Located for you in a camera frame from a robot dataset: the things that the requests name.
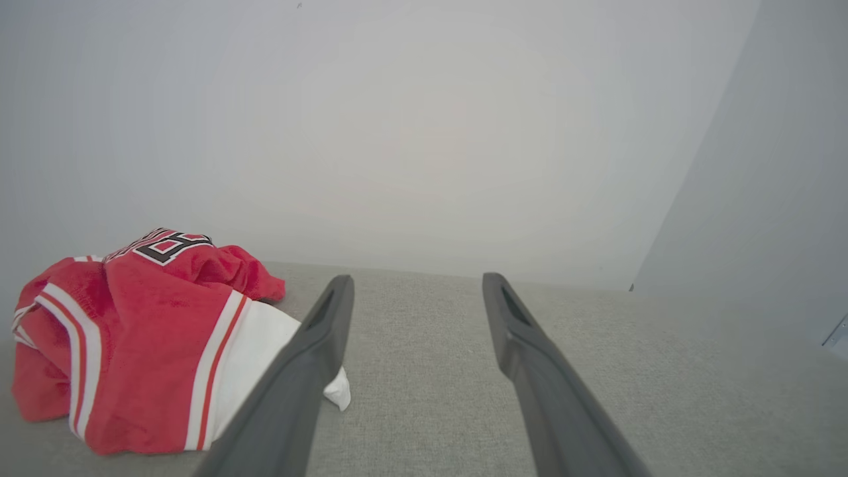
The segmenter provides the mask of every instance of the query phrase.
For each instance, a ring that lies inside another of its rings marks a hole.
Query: white fabric
[[[250,304],[247,315],[230,338],[229,350],[221,373],[218,402],[215,409],[214,438],[224,433],[232,417],[247,399],[254,385],[283,346],[298,331],[300,322],[258,301]],[[344,411],[350,404],[350,383],[341,368],[338,376],[324,389],[324,396]]]

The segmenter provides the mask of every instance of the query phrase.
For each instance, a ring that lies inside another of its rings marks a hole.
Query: gray carpet
[[[535,473],[479,278],[268,267],[288,281],[280,308],[298,319],[334,275],[355,280],[353,401],[345,412],[322,404],[310,475]],[[708,301],[514,287],[655,475],[848,474],[848,363],[796,330]],[[0,347],[10,383],[12,344]],[[63,420],[23,422],[7,391],[0,418],[7,475],[188,476],[203,457],[98,457]]]

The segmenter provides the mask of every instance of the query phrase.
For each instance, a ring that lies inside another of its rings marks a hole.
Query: red and white jersey
[[[247,382],[232,396],[222,389],[231,349],[264,346],[270,360],[297,329],[255,301],[284,292],[241,248],[164,228],[103,259],[64,259],[24,287],[14,314],[20,412],[68,415],[98,454],[208,449],[268,364],[238,376]],[[256,342],[269,326],[276,338]]]

